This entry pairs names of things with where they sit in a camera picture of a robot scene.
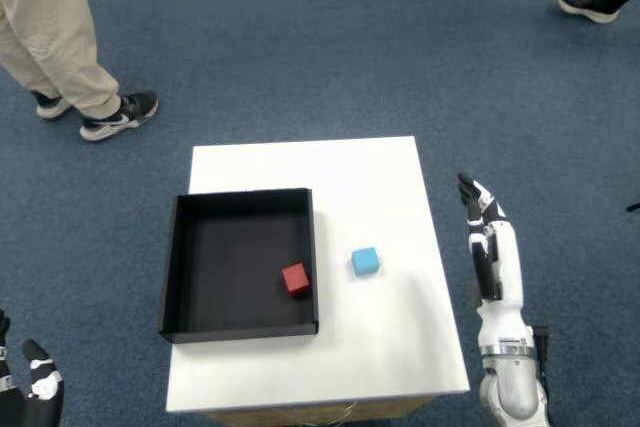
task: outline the red cube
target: red cube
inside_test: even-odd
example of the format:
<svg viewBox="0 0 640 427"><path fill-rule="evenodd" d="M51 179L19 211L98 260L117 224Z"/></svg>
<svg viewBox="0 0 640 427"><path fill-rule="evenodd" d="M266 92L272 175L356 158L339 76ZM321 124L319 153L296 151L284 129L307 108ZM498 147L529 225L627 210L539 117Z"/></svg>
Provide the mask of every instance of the red cube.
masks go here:
<svg viewBox="0 0 640 427"><path fill-rule="evenodd" d="M303 264L295 264L282 269L282 275L284 276L284 281L287 284L287 290L291 297L303 294L311 287Z"/></svg>

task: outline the blue cube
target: blue cube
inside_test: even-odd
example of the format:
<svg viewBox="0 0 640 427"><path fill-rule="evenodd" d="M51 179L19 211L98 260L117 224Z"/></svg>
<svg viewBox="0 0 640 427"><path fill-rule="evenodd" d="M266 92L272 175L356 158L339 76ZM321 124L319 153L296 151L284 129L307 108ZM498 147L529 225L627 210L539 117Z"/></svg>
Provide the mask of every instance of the blue cube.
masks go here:
<svg viewBox="0 0 640 427"><path fill-rule="evenodd" d="M356 269L356 275L375 274L380 268L380 261L374 247L355 250L351 254L351 262Z"/></svg>

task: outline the blue carpet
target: blue carpet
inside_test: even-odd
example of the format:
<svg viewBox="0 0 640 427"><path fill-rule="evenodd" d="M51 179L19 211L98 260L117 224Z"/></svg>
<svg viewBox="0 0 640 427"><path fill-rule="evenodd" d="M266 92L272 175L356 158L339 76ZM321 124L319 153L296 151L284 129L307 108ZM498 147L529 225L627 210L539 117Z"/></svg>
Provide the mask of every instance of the blue carpet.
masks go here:
<svg viewBox="0 0 640 427"><path fill-rule="evenodd" d="M64 426L212 425L164 412L156 333L194 145L392 135L417 138L472 392L360 425L492 425L458 170L516 226L557 425L640 423L637 1L608 26L554 0L89 1L122 91L161 98L144 128L86 144L0 72L0 306L14 361L30 336L56 354Z"/></svg>

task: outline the cube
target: cube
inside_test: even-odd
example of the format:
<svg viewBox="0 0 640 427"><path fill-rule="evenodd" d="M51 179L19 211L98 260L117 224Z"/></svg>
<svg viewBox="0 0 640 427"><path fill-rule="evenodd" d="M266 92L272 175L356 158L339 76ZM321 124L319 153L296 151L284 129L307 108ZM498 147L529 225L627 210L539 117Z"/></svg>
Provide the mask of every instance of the cube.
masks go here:
<svg viewBox="0 0 640 427"><path fill-rule="evenodd" d="M291 297L303 294L311 287L304 265L301 263L282 269L282 275Z"/></svg>
<svg viewBox="0 0 640 427"><path fill-rule="evenodd" d="M380 268L375 247L354 251L351 254L351 263L356 270L356 275L375 274Z"/></svg>

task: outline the black sneaker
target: black sneaker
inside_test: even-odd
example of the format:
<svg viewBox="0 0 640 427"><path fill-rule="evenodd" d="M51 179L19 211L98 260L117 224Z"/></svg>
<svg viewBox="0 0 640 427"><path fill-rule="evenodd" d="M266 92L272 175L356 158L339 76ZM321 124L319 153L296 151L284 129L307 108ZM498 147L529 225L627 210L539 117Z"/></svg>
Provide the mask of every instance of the black sneaker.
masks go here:
<svg viewBox="0 0 640 427"><path fill-rule="evenodd" d="M608 24L618 17L620 9L612 9L602 0L557 0L568 14L584 15L598 24Z"/></svg>
<svg viewBox="0 0 640 427"><path fill-rule="evenodd" d="M38 106L36 107L36 114L38 117L46 120L52 120L57 117L60 117L67 110L71 108L71 104L64 100L62 97L56 97L55 99L50 99L46 95L41 94L40 92L31 91L33 96L38 101Z"/></svg>
<svg viewBox="0 0 640 427"><path fill-rule="evenodd" d="M120 109L106 119L82 121L80 135L90 142L104 140L124 129L140 127L158 110L158 98L153 92L143 92L122 97Z"/></svg>

